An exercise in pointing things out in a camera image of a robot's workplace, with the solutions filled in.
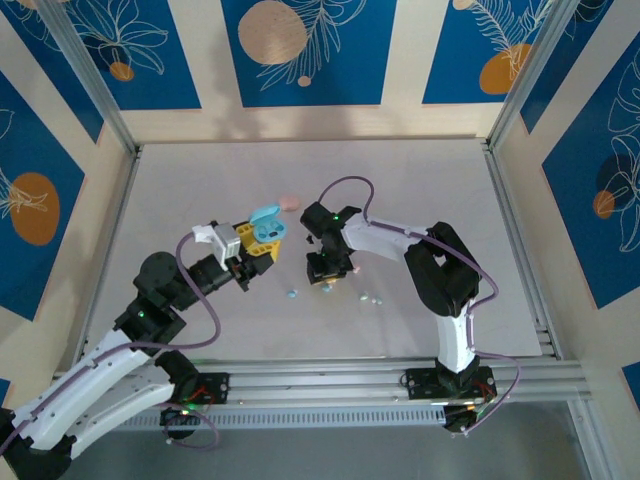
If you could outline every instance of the metal frame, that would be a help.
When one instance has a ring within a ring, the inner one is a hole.
[[[567,401],[585,459],[593,478],[621,478],[611,447],[580,364],[566,360],[553,326],[553,312],[528,254],[521,222],[505,181],[497,146],[517,118],[549,55],[580,0],[557,1],[543,26],[522,73],[508,95],[485,144],[485,157],[513,254],[535,318],[543,352],[539,358],[522,359],[522,380],[508,401]],[[120,195],[96,288],[84,318],[74,360],[82,355],[86,335],[104,283],[106,265],[126,210],[140,161],[136,145],[104,80],[83,48],[80,38],[55,0],[34,0],[40,16],[67,58],[92,101],[124,148],[136,154]],[[443,422],[444,400],[409,401],[400,378],[407,368],[432,367],[427,359],[358,359],[349,361],[194,362],[201,371],[232,374],[228,405],[216,407],[210,418],[222,428],[298,428],[366,425],[437,425]],[[496,386],[504,393],[515,375],[512,364],[489,362]],[[121,429],[157,429],[157,412],[148,411],[126,422]]]
[[[569,20],[576,11],[581,0],[556,0],[551,12],[544,22],[540,34],[533,43],[531,54],[525,60],[523,68],[520,70],[511,91],[500,110],[489,135],[487,143],[489,149],[493,149],[500,144],[504,132],[520,114],[520,109],[529,96],[536,80],[542,73],[542,69],[549,60],[553,49],[562,36]]]
[[[34,0],[34,6],[102,118],[111,126],[125,150],[134,154],[137,146],[133,136],[64,7],[55,0]]]
[[[89,299],[89,308],[85,313],[84,319],[82,321],[82,327],[80,330],[80,335],[78,336],[78,342],[75,346],[73,352],[73,363],[77,363],[82,358],[84,353],[84,347],[87,344],[87,336],[89,332],[89,327],[91,326],[91,318],[96,309],[96,305],[98,304],[98,296],[102,291],[104,286],[104,279],[107,274],[107,265],[109,264],[109,259],[111,258],[111,253],[113,251],[113,244],[115,239],[120,231],[120,225],[122,223],[122,218],[124,217],[124,212],[127,209],[127,204],[129,203],[129,197],[131,196],[131,190],[133,189],[133,184],[136,178],[136,174],[138,173],[138,166],[140,165],[140,156],[142,155],[142,148],[137,148],[136,154],[131,160],[131,165],[126,173],[126,178],[124,180],[124,187],[120,192],[120,195],[115,199],[117,203],[117,207],[115,209],[115,214],[112,219],[110,219],[110,228],[108,229],[108,241],[106,248],[104,250],[104,256],[100,262],[100,275],[98,277],[98,281],[93,288],[90,299]]]

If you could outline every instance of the pink object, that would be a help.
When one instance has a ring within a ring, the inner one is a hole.
[[[278,199],[278,203],[284,212],[295,212],[300,208],[300,198],[296,195],[283,195]]]

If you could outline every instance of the white robotic arm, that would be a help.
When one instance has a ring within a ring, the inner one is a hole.
[[[400,234],[388,228],[375,226],[377,224],[390,225],[407,233]],[[429,230],[426,227],[409,227],[375,217],[369,217],[367,221],[362,213],[358,213],[347,220],[342,229],[342,237],[352,250],[371,252],[404,263],[405,254],[409,247],[421,241],[420,238],[410,236],[409,232],[429,235]],[[475,356],[469,348],[466,328],[467,309],[472,302],[473,299],[470,299],[465,303],[460,315],[456,317],[436,317],[440,340],[438,360],[454,373],[459,373],[467,368]]]
[[[464,262],[424,239],[433,238],[436,243],[445,244],[472,260],[450,225],[439,222],[433,228],[410,227],[372,216],[365,218],[355,207],[332,213],[319,202],[305,210],[301,222],[322,244],[320,252],[307,255],[307,275],[311,283],[344,277],[353,270],[350,255],[354,251],[371,252],[406,263],[420,299],[437,315],[440,340],[437,363],[450,377],[446,383],[461,386],[467,382],[478,365],[469,347],[466,326],[468,309],[478,294],[480,276]]]
[[[232,280],[246,291],[273,259],[250,254],[230,224],[195,227],[193,237],[213,253],[188,270],[170,253],[150,255],[113,330],[42,395],[13,412],[0,409],[0,456],[19,480],[58,479],[94,441],[154,405],[226,401],[228,375],[199,374],[177,350],[156,354],[185,326],[177,311]]]

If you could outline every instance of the cream wall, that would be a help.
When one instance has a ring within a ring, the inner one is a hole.
[[[141,143],[485,136],[501,103],[421,105],[449,1],[398,0],[380,106],[243,109],[220,2],[169,0],[202,110],[123,116]]]
[[[616,0],[529,136],[516,121],[498,147],[555,313],[563,345],[583,364],[627,477],[640,478],[640,413],[621,372],[640,360],[640,290],[598,310],[542,171],[542,162],[637,35],[623,19],[640,18],[637,0]]]
[[[105,234],[103,222],[129,161],[108,127],[98,145],[93,143],[2,14],[0,71],[85,173],[35,320],[0,308],[0,377],[12,386],[4,406],[14,408],[48,387],[72,324],[83,316],[80,307],[86,306],[99,270],[96,247]],[[0,462],[0,478],[10,475]]]

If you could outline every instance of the blue toy piece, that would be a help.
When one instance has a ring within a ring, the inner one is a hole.
[[[253,225],[253,237],[258,243],[282,240],[287,234],[287,226],[277,218],[279,213],[279,205],[267,205],[251,214],[249,223]]]

